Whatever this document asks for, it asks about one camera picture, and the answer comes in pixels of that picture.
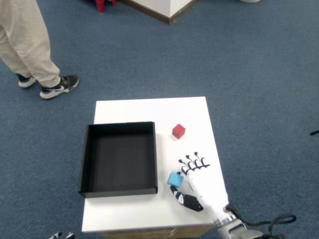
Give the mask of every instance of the white wall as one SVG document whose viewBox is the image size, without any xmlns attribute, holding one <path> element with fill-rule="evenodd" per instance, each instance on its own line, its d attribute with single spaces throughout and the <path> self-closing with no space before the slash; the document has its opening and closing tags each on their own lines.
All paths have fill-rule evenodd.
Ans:
<svg viewBox="0 0 319 239">
<path fill-rule="evenodd" d="M 171 17 L 191 0 L 133 0 L 153 11 Z"/>
<path fill-rule="evenodd" d="M 170 12 L 169 16 L 173 16 L 179 10 L 181 10 L 191 0 L 170 0 Z"/>
</svg>

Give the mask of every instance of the sneaker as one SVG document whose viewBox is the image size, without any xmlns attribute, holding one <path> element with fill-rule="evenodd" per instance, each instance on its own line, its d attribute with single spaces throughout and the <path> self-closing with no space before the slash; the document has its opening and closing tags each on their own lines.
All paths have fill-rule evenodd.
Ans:
<svg viewBox="0 0 319 239">
<path fill-rule="evenodd" d="M 53 236 L 51 236 L 49 239 L 58 239 L 62 233 L 55 233 Z"/>
<path fill-rule="evenodd" d="M 79 77 L 73 76 L 63 76 L 61 77 L 61 82 L 55 87 L 41 87 L 40 96 L 44 99 L 51 99 L 62 93 L 68 93 L 72 91 L 79 84 Z"/>
<path fill-rule="evenodd" d="M 28 88 L 30 86 L 32 86 L 36 80 L 33 78 L 33 77 L 24 77 L 20 74 L 17 74 L 18 78 L 19 78 L 19 82 L 18 82 L 18 85 L 21 87 L 21 88 Z"/>
<path fill-rule="evenodd" d="M 74 232 L 69 232 L 69 234 L 66 236 L 65 239 L 75 239 L 75 234 L 74 234 Z"/>
<path fill-rule="evenodd" d="M 243 1 L 243 2 L 246 2 L 246 3 L 257 3 L 260 0 L 240 0 L 240 1 Z"/>
</svg>

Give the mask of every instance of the beige pants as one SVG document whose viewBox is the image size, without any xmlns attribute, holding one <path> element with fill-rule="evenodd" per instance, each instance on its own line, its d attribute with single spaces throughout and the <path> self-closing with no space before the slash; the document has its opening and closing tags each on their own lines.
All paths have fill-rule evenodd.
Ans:
<svg viewBox="0 0 319 239">
<path fill-rule="evenodd" d="M 0 58 L 15 73 L 42 86 L 60 83 L 51 61 L 50 41 L 35 0 L 0 0 Z"/>
</svg>

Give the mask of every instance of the black box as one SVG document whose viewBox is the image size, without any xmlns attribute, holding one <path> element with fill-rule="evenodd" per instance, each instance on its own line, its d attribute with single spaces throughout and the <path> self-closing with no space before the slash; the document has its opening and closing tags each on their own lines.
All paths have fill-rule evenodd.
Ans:
<svg viewBox="0 0 319 239">
<path fill-rule="evenodd" d="M 154 122 L 87 127 L 79 193 L 86 198 L 158 191 Z"/>
</svg>

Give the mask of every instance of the wooden baseboard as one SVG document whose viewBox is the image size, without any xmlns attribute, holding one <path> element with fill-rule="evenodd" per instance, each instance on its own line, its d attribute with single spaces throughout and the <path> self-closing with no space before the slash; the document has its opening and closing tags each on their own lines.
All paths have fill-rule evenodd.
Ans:
<svg viewBox="0 0 319 239">
<path fill-rule="evenodd" d="M 186 12 L 188 12 L 199 0 L 191 0 L 187 5 L 185 5 L 181 10 L 179 10 L 177 13 L 175 13 L 173 16 L 168 17 L 165 16 L 157 11 L 154 11 L 146 6 L 143 6 L 135 1 L 132 0 L 118 0 L 130 7 L 135 8 L 138 11 L 141 11 L 149 16 L 152 16 L 162 22 L 165 22 L 167 24 L 173 24 L 178 18 L 183 16 Z"/>
<path fill-rule="evenodd" d="M 197 238 L 214 228 L 214 225 L 181 227 L 181 228 L 163 228 L 122 232 L 105 232 L 100 233 L 107 239 L 180 239 L 180 238 Z"/>
</svg>

